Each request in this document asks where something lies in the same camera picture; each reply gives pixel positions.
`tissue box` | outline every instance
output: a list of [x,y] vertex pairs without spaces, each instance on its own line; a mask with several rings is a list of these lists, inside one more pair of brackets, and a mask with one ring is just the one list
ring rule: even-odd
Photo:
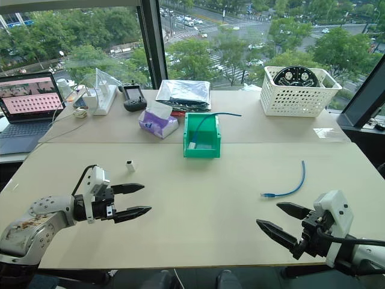
[[170,116],[168,105],[151,102],[139,116],[139,126],[160,138],[166,138],[179,126],[178,120]]

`blue ethernet cable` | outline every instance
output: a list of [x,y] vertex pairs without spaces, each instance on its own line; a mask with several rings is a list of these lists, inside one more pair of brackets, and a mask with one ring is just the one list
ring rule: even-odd
[[295,193],[296,191],[298,191],[302,185],[303,185],[303,182],[305,181],[305,161],[302,161],[302,180],[300,182],[300,184],[298,185],[297,188],[295,188],[294,190],[290,191],[289,193],[284,193],[284,194],[272,194],[272,193],[264,193],[264,194],[260,194],[261,197],[283,197],[283,196],[287,196],[289,194],[292,194],[292,193]]
[[211,116],[217,116],[219,114],[226,114],[228,116],[242,116],[241,114],[235,114],[235,113],[211,113],[211,114],[208,114],[207,116],[205,116],[201,121],[200,123],[198,124],[198,127],[197,129],[195,130],[194,132],[194,135],[192,136],[192,139],[190,141],[190,143],[188,144],[188,148],[189,149],[195,149],[196,146],[197,146],[197,139],[198,139],[198,132],[199,132],[199,129],[200,129],[200,126],[202,125],[202,123],[209,117]]

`black cable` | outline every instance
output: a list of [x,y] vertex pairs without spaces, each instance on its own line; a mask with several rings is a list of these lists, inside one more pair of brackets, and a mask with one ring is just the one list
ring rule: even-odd
[[380,240],[336,238],[331,235],[325,234],[322,231],[321,227],[317,228],[317,234],[320,238],[334,242],[334,243],[350,244],[350,245],[372,245],[372,246],[385,247],[385,241],[380,241]]
[[82,183],[82,181],[83,181],[83,179],[84,179],[84,176],[85,176],[85,174],[87,173],[87,171],[88,171],[90,168],[96,167],[96,166],[97,166],[97,164],[92,164],[92,165],[90,165],[90,166],[88,166],[88,167],[86,167],[86,168],[84,169],[82,175],[80,176],[80,179],[79,179],[78,183],[76,184],[76,187],[73,189],[72,196],[74,196],[74,195],[76,194],[76,191],[78,190],[80,184]]

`clear plastic sheet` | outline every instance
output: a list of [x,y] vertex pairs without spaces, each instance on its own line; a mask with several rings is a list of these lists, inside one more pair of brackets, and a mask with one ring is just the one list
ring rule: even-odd
[[163,80],[156,101],[179,111],[209,111],[211,109],[208,81]]

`remote controller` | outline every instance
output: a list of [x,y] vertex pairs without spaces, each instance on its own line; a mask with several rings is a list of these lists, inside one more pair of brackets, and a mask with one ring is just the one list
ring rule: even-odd
[[123,103],[126,110],[134,112],[147,107],[147,101],[138,85],[120,86],[119,90],[123,92],[126,97],[126,101]]

